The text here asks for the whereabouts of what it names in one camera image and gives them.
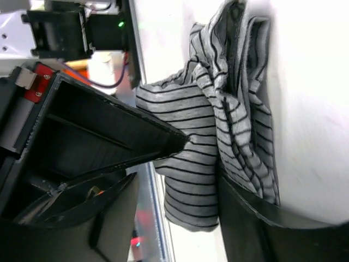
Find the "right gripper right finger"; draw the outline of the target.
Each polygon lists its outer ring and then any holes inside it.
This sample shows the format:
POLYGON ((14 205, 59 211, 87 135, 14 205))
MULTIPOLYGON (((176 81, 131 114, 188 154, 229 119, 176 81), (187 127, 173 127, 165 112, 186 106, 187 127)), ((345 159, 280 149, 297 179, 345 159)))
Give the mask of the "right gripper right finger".
POLYGON ((218 187, 228 261, 348 261, 348 223, 330 225, 281 209, 224 175, 218 187))

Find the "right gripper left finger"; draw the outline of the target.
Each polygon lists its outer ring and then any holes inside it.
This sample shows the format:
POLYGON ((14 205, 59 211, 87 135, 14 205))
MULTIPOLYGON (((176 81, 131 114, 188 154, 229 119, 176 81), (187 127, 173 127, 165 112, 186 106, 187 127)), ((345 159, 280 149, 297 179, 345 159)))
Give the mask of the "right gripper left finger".
POLYGON ((126 261, 138 190, 132 173, 44 223, 1 219, 1 261, 126 261))

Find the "grey striped underwear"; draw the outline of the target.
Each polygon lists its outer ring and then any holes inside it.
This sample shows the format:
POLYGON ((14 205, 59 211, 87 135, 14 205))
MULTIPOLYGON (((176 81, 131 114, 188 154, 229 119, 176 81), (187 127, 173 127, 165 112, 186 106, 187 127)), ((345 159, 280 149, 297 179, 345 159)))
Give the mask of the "grey striped underwear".
POLYGON ((218 225, 216 177, 278 205, 272 114, 258 97, 268 62, 270 20, 227 1, 193 25, 183 69, 136 91, 138 108, 183 131, 184 150, 154 162, 164 176, 166 218, 189 231, 218 225))

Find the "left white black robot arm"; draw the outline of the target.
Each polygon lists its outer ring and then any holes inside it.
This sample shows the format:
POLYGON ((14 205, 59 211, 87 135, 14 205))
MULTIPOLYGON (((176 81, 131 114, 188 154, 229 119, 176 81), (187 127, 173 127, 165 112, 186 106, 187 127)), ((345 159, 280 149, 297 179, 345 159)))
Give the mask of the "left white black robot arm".
POLYGON ((33 63, 1 78, 1 219, 50 216, 55 199, 104 174, 179 153, 180 130, 49 63, 125 54, 122 77, 143 78, 128 1, 120 12, 87 16, 76 3, 1 15, 1 50, 33 63))

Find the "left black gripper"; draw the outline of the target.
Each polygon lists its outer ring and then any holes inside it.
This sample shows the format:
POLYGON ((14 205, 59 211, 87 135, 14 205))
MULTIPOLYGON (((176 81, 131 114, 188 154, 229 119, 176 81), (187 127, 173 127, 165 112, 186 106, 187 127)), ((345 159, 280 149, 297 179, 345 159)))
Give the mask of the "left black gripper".
POLYGON ((1 218, 41 197, 37 169, 64 180, 171 156, 188 137, 41 62, 1 78, 1 218))

